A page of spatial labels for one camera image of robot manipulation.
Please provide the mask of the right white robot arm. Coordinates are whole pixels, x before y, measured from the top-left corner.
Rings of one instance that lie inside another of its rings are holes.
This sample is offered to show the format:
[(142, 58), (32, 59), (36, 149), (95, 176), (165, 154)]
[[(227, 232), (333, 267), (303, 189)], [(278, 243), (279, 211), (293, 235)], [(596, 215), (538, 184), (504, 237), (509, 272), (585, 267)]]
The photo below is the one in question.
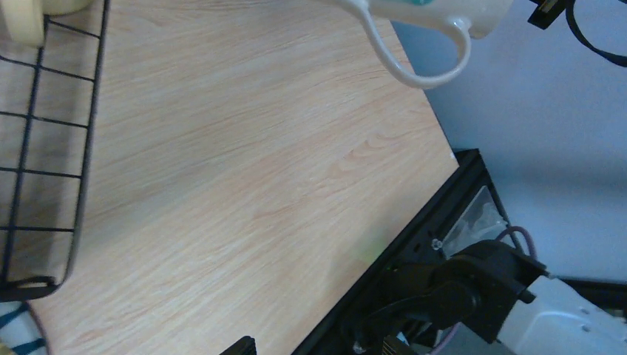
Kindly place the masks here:
[(624, 354), (626, 324), (515, 248), (482, 240), (442, 263), (386, 270), (381, 305), (357, 314), (352, 343), (383, 354), (410, 351), (401, 324), (465, 325), (514, 354)]

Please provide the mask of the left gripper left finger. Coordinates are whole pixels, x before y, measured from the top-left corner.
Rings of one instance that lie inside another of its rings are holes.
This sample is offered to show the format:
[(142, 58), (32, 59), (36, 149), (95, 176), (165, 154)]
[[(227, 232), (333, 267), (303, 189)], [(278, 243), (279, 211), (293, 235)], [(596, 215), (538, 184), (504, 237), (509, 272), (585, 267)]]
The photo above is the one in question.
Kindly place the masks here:
[(244, 336), (221, 352), (220, 355), (257, 355), (255, 339)]

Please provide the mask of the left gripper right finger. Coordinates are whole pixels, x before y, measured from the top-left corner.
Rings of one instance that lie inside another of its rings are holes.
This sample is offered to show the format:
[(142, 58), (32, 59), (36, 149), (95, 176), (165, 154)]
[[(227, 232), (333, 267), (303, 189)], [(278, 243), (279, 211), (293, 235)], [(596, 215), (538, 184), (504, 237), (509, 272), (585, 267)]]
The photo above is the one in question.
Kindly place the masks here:
[(386, 336), (382, 342), (381, 355), (416, 355), (416, 352), (397, 337)]

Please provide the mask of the yellow mug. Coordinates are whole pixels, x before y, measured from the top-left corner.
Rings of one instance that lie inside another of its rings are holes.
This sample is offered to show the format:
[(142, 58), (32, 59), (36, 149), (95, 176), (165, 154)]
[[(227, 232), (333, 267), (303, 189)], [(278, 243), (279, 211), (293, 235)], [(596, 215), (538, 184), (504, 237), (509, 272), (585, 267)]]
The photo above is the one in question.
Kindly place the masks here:
[(30, 47), (42, 47), (45, 41), (45, 15), (75, 13), (91, 3), (91, 0), (1, 0), (1, 15), (12, 41)]

